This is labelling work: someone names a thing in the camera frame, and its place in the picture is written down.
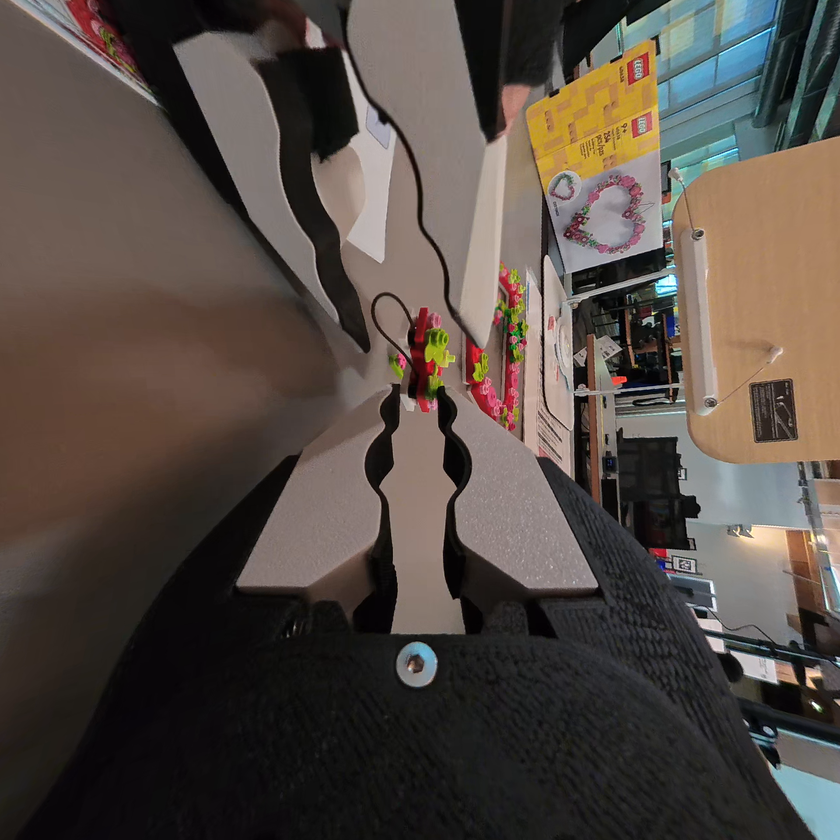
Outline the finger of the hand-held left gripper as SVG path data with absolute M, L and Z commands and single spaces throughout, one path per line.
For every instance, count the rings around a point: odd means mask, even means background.
M 345 25 L 364 93 L 396 132 L 387 268 L 419 280 L 486 347 L 497 304 L 508 139 L 480 125 L 455 2 L 350 2 Z
M 339 47 L 272 54 L 255 36 L 175 46 L 245 214 L 360 352 L 371 339 L 342 246 L 365 200 L 360 131 Z

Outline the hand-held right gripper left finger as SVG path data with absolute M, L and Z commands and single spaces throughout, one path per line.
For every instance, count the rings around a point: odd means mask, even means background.
M 390 385 L 305 447 L 237 579 L 247 595 L 335 602 L 357 631 L 388 634 L 396 610 L 389 503 L 401 393 Z

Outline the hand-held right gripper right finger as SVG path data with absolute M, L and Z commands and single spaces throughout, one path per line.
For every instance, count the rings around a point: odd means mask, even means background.
M 453 492 L 444 524 L 444 577 L 466 634 L 499 605 L 599 593 L 538 457 L 457 392 L 438 392 L 443 469 Z

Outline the red lego segment with string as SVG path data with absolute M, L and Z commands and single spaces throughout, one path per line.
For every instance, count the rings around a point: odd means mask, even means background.
M 402 310 L 407 321 L 403 344 L 392 338 L 381 325 L 377 307 L 383 300 L 393 301 Z M 402 299 L 384 291 L 371 302 L 371 320 L 391 349 L 389 365 L 400 382 L 406 383 L 407 397 L 414 400 L 422 413 L 437 411 L 438 394 L 445 386 L 444 371 L 456 362 L 449 348 L 450 336 L 443 327 L 442 317 L 428 308 L 420 308 L 417 315 L 412 315 Z

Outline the yellow lego box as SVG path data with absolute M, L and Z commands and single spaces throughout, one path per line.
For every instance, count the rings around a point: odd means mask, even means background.
M 531 105 L 532 154 L 565 273 L 664 243 L 658 42 Z

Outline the lego instruction booklet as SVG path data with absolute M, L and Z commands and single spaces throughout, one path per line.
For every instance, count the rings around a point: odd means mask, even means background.
M 105 21 L 102 2 L 13 1 L 12 5 L 147 102 L 159 106 L 115 25 Z M 381 121 L 378 112 L 363 94 L 361 84 L 350 67 L 350 59 L 345 57 L 343 60 L 360 125 L 360 131 L 350 142 L 350 147 L 360 160 L 364 185 L 364 203 L 347 239 L 367 256 L 382 263 L 396 135 L 389 125 Z

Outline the person's left hand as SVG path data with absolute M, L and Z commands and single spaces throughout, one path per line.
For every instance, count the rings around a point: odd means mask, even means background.
M 513 123 L 526 104 L 531 92 L 530 85 L 508 83 L 503 86 L 500 95 L 501 115 L 504 120 L 500 134 L 509 134 Z

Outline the printed paper sheet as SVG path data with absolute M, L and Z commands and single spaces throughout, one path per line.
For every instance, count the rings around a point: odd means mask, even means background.
M 535 455 L 549 459 L 571 476 L 572 432 L 551 414 L 545 399 L 543 299 L 531 267 L 526 268 L 525 288 L 524 319 L 528 332 L 520 375 L 521 439 Z

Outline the white paper bag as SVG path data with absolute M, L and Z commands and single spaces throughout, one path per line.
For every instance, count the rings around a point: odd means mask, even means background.
M 572 309 L 549 255 L 542 258 L 542 388 L 546 403 L 574 390 Z

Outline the white metal bar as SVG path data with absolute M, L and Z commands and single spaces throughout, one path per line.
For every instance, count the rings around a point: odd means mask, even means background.
M 708 416 L 719 404 L 717 366 L 713 358 L 709 298 L 708 237 L 703 228 L 683 231 L 679 239 L 679 287 L 686 299 L 684 314 L 689 349 L 689 391 L 693 411 Z

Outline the wooden table with white leg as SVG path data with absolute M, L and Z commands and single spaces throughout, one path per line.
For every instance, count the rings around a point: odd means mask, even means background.
M 720 401 L 694 413 L 680 287 L 689 435 L 706 455 L 750 465 L 839 458 L 839 139 L 709 171 L 672 217 L 708 241 Z

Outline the wooden shelf frame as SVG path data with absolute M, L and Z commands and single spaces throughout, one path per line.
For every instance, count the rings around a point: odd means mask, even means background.
M 617 385 L 592 333 L 586 336 L 586 390 L 591 495 L 602 508 L 617 514 Z

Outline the large red lego flower frame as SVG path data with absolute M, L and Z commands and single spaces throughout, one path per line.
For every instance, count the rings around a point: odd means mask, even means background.
M 478 408 L 508 432 L 521 424 L 520 398 L 528 348 L 527 286 L 516 269 L 499 265 L 497 303 L 491 327 L 500 335 L 500 373 L 491 375 L 490 356 L 465 340 L 465 384 Z

